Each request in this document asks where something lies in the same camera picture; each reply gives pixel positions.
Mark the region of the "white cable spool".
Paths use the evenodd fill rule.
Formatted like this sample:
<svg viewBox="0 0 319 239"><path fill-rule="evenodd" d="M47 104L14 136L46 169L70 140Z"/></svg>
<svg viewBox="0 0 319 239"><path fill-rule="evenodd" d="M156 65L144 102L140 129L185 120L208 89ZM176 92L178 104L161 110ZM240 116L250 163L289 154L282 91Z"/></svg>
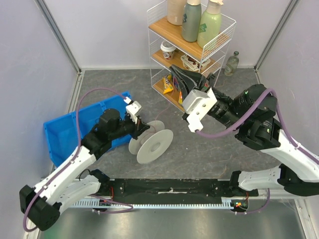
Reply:
<svg viewBox="0 0 319 239"><path fill-rule="evenodd" d="M129 142L129 152L137 156L139 164L148 164L165 153L173 140L173 132L165 129L165 125L160 120L148 123L150 126L138 139L131 139Z"/></svg>

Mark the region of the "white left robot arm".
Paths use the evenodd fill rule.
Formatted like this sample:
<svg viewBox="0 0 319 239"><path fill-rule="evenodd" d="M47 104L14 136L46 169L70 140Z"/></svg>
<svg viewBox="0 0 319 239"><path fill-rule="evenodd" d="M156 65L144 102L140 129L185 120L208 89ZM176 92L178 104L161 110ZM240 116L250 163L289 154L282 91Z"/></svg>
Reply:
<svg viewBox="0 0 319 239"><path fill-rule="evenodd" d="M126 106L125 117L117 109L107 109L93 128L79 141L79 145L57 169L45 179L30 187L25 185L19 192L20 209L24 214L23 228L27 221L35 229L45 231L58 220L60 215L82 198L109 192L109 177L94 170L80 182L73 180L88 166L97 161L111 147L115 139L130 135L137 139L149 125L140 118L141 107L137 103Z"/></svg>

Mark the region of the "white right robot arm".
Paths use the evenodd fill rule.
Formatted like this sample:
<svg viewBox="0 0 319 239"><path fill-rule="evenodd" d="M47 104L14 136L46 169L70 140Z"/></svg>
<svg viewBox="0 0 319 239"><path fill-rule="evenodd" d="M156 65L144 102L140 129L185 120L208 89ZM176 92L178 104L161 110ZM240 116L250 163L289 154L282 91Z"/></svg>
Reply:
<svg viewBox="0 0 319 239"><path fill-rule="evenodd" d="M183 119L191 132L211 139L234 132L244 146L280 162L268 170L234 171L228 183L232 195L264 188L282 188L303 197L318 195L319 158L288 132L274 90L255 84L231 98L200 73L176 65L170 66L170 72L181 90Z"/></svg>

